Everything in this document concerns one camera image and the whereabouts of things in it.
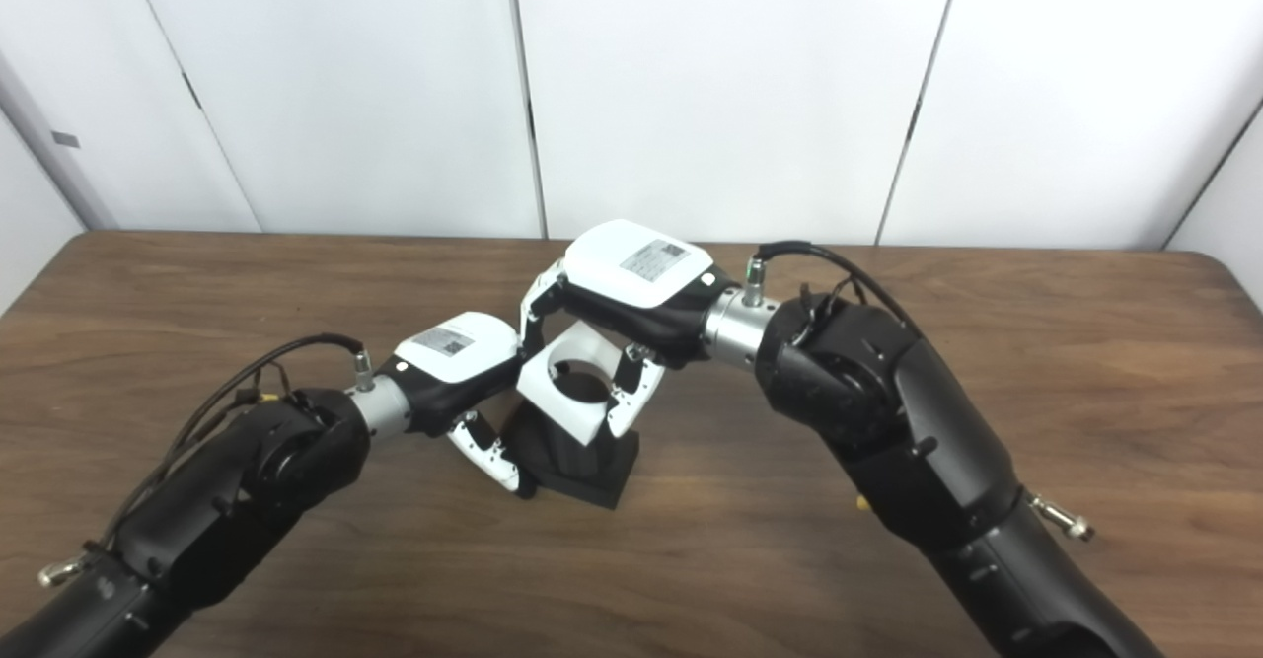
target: black base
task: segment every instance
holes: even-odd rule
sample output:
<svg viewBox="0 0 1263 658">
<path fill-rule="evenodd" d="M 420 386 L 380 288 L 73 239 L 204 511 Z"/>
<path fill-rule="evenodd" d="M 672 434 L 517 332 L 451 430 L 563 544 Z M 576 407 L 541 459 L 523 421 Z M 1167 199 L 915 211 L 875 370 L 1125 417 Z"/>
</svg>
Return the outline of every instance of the black base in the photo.
<svg viewBox="0 0 1263 658">
<path fill-rule="evenodd" d="M 558 384 L 585 386 L 587 380 L 582 378 L 586 376 L 565 375 L 558 378 Z M 604 385 L 601 389 L 608 394 Z M 576 393 L 573 397 L 584 398 L 595 389 L 571 392 Z M 596 438 L 584 446 L 529 402 L 523 402 L 509 418 L 500 440 L 505 447 L 504 457 L 532 474 L 541 486 L 610 510 L 618 508 L 632 466 L 640 453 L 640 434 L 634 431 L 623 438 L 614 438 L 610 428 L 602 426 Z"/>
</svg>

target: white panel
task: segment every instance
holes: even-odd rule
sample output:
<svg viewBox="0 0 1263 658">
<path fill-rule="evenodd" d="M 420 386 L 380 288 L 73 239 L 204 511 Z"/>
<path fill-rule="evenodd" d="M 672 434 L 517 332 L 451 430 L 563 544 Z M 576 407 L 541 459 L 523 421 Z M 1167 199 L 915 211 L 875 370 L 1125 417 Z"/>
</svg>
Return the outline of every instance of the white panel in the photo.
<svg viewBox="0 0 1263 658">
<path fill-rule="evenodd" d="M 83 229 L 0 114 L 0 313 Z"/>
<path fill-rule="evenodd" d="M 538 236 L 509 0 L 152 0 L 265 231 Z"/>
<path fill-rule="evenodd" d="M 1153 248 L 1263 96 L 1263 0 L 955 0 L 882 244 Z"/>
<path fill-rule="evenodd" d="M 258 231 L 145 0 L 0 0 L 0 97 L 91 225 Z"/>
<path fill-rule="evenodd" d="M 1263 307 L 1263 119 L 1255 115 L 1171 240 L 1171 249 L 1218 258 Z"/>
<path fill-rule="evenodd" d="M 520 0 L 549 234 L 871 244 L 946 0 Z"/>
</svg>

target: cable connector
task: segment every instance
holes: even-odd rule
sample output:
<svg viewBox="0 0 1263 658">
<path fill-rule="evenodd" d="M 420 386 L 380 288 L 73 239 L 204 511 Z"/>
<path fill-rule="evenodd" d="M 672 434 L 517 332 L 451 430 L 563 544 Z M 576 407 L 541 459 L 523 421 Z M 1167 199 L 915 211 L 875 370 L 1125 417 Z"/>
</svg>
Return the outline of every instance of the cable connector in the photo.
<svg viewBox="0 0 1263 658">
<path fill-rule="evenodd" d="M 1031 505 L 1031 509 L 1038 513 L 1041 518 L 1056 524 L 1057 528 L 1061 529 L 1062 534 L 1070 539 L 1091 542 L 1092 537 L 1096 537 L 1096 530 L 1087 523 L 1087 518 L 1074 514 L 1056 503 L 1051 503 L 1033 493 L 1028 493 L 1027 504 Z"/>
<path fill-rule="evenodd" d="M 53 589 L 54 586 L 62 586 L 63 583 L 71 581 L 78 575 L 83 573 L 85 567 L 85 554 L 80 554 L 73 559 L 67 559 L 64 562 L 54 562 L 43 570 L 39 570 L 37 578 L 39 580 L 39 586 L 44 589 Z"/>
<path fill-rule="evenodd" d="M 745 294 L 741 296 L 741 306 L 746 308 L 763 306 L 763 280 L 767 275 L 767 261 L 758 256 L 750 256 L 750 263 L 745 266 Z"/>
<path fill-rule="evenodd" d="M 373 360 L 368 350 L 355 354 L 355 389 L 356 392 L 373 392 L 376 383 L 373 380 Z"/>
</svg>

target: wooden table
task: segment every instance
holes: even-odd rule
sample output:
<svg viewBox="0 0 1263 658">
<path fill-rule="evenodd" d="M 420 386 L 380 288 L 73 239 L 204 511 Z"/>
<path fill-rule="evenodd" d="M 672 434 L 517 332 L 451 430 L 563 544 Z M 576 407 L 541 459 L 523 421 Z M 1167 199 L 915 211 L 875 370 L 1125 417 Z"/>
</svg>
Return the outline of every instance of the wooden table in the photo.
<svg viewBox="0 0 1263 658">
<path fill-rule="evenodd" d="M 464 311 L 517 320 L 565 244 L 88 234 L 0 318 L 0 629 L 95 535 L 183 418 L 258 354 L 346 331 L 379 360 Z M 714 245 L 740 272 L 748 245 Z M 1263 325 L 1191 254 L 844 249 L 916 316 L 1072 556 L 1167 654 L 1263 654 Z M 816 263 L 777 261 L 788 297 Z M 345 386 L 333 352 L 288 365 Z M 928 565 L 753 379 L 668 375 L 610 513 L 500 490 L 405 437 L 165 657 L 978 657 Z"/>
</svg>

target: label sticker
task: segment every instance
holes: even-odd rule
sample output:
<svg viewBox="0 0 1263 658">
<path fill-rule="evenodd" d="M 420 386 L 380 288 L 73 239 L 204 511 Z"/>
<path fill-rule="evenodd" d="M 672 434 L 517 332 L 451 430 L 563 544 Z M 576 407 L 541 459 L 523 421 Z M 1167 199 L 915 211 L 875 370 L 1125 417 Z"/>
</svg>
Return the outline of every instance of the label sticker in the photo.
<svg viewBox="0 0 1263 658">
<path fill-rule="evenodd" d="M 655 239 L 632 254 L 626 261 L 619 264 L 619 268 L 626 268 L 633 274 L 653 283 L 686 258 L 688 258 L 688 250 L 682 249 L 681 245 Z"/>
<path fill-rule="evenodd" d="M 474 345 L 474 338 L 447 328 L 429 328 L 412 340 L 447 357 L 455 357 L 461 350 Z"/>
</svg>

